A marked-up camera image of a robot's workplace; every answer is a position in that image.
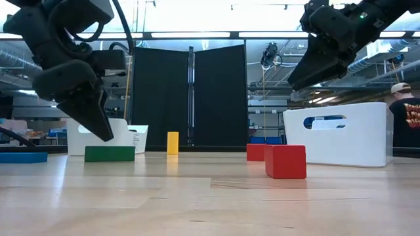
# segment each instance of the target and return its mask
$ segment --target metal pole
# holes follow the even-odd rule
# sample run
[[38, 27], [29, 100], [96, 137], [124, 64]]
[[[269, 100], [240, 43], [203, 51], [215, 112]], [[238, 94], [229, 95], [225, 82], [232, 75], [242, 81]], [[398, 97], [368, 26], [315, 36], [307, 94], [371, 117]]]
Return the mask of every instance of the metal pole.
[[194, 47], [188, 51], [188, 146], [194, 145]]

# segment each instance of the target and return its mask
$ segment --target black partition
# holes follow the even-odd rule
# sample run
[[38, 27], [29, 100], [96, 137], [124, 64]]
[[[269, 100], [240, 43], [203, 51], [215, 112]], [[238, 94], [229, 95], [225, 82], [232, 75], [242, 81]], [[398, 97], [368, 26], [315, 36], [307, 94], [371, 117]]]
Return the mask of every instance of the black partition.
[[136, 48], [133, 125], [149, 125], [147, 145], [166, 146], [167, 132], [187, 145], [188, 53]]
[[196, 52], [194, 145], [246, 146], [245, 46]]

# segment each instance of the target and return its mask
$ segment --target red cube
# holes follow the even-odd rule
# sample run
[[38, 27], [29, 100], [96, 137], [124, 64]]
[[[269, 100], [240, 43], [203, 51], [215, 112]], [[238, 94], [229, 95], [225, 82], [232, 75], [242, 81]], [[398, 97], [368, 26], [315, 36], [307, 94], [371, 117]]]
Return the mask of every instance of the red cube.
[[264, 161], [265, 144], [247, 144], [247, 161]]
[[300, 145], [266, 145], [265, 172], [273, 179], [305, 179], [306, 152]]

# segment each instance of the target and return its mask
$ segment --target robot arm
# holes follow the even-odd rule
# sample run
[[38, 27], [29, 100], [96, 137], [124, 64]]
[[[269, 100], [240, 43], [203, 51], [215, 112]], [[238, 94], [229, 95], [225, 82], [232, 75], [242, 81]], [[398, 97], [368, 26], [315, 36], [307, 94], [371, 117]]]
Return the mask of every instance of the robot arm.
[[[97, 40], [104, 25], [114, 17], [109, 0], [7, 1], [20, 10], [8, 16], [3, 31], [21, 35], [33, 53], [33, 61], [43, 69], [32, 78], [34, 91], [44, 100], [57, 102], [57, 108], [102, 140], [111, 140], [114, 136], [104, 111], [107, 94], [101, 77], [107, 69], [126, 70], [125, 53], [92, 50], [87, 44]], [[118, 1], [112, 1], [127, 35], [126, 53], [133, 55], [127, 21]], [[95, 22], [99, 27], [91, 38], [77, 36]]]
[[302, 29], [310, 33], [308, 50], [288, 79], [294, 90], [343, 78], [356, 53], [405, 12], [420, 12], [418, 0], [363, 0], [337, 10], [328, 0], [304, 6]]

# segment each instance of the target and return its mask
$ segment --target white box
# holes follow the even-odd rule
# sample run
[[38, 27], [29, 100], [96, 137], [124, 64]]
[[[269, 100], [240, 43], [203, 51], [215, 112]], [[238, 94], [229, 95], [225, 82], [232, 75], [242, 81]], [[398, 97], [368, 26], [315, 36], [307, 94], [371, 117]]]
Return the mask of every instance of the white box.
[[114, 138], [104, 142], [73, 119], [67, 120], [68, 155], [84, 155], [86, 146], [135, 146], [144, 153], [148, 125], [127, 125], [124, 119], [109, 119]]
[[[308, 117], [330, 115], [346, 119], [303, 125]], [[394, 117], [385, 103], [289, 110], [283, 117], [287, 144], [305, 145], [307, 163], [384, 167], [392, 160]]]

